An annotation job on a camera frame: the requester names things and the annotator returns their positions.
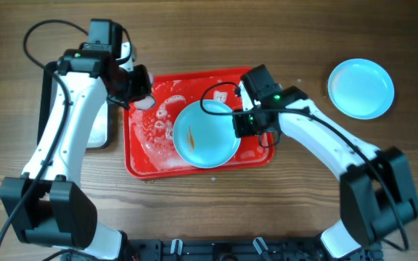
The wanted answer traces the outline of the mint plate with orange stain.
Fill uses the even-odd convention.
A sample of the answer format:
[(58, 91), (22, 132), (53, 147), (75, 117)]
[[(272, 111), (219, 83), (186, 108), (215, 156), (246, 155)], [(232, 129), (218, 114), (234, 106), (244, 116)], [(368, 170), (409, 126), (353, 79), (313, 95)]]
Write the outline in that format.
[(178, 155), (198, 168), (227, 163), (241, 144), (235, 136), (231, 112), (224, 103), (207, 99), (185, 107), (173, 124), (173, 145)]

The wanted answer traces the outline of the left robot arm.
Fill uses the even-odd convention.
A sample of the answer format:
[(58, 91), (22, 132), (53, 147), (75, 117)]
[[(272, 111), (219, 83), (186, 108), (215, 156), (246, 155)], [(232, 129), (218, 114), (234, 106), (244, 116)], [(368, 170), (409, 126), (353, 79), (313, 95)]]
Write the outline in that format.
[(147, 68), (136, 65), (127, 30), (93, 19), (87, 40), (68, 49), (49, 77), (55, 100), (33, 156), (18, 178), (5, 178), (0, 198), (12, 229), (24, 244), (54, 247), (58, 254), (88, 260), (132, 260), (127, 235), (98, 221), (95, 205), (81, 190), (81, 165), (94, 121), (107, 102), (124, 109), (155, 105)]

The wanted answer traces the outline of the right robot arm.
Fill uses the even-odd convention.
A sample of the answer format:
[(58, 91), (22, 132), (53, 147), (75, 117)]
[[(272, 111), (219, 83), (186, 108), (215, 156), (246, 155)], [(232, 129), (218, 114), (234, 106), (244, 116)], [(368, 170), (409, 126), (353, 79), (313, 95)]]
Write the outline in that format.
[(338, 180), (340, 219), (320, 235), (330, 257), (348, 257), (386, 242), (395, 231), (403, 241), (399, 250), (408, 250), (405, 226), (418, 218), (418, 196), (401, 150), (381, 150), (355, 137), (299, 88), (283, 89), (265, 65), (243, 74), (235, 94), (243, 105), (234, 115), (237, 136), (286, 135), (307, 148)]

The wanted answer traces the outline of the pink sponge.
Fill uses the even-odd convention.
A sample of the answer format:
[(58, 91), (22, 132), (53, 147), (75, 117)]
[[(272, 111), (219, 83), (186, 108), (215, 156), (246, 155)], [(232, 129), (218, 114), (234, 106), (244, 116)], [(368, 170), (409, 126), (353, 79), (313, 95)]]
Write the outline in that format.
[(148, 109), (152, 109), (155, 104), (155, 98), (152, 95), (152, 88), (154, 85), (154, 75), (152, 73), (147, 73), (148, 74), (148, 78), (149, 78), (149, 83), (150, 83), (150, 94), (145, 96), (142, 100), (139, 101), (135, 101), (134, 102), (134, 106), (137, 110), (148, 110)]

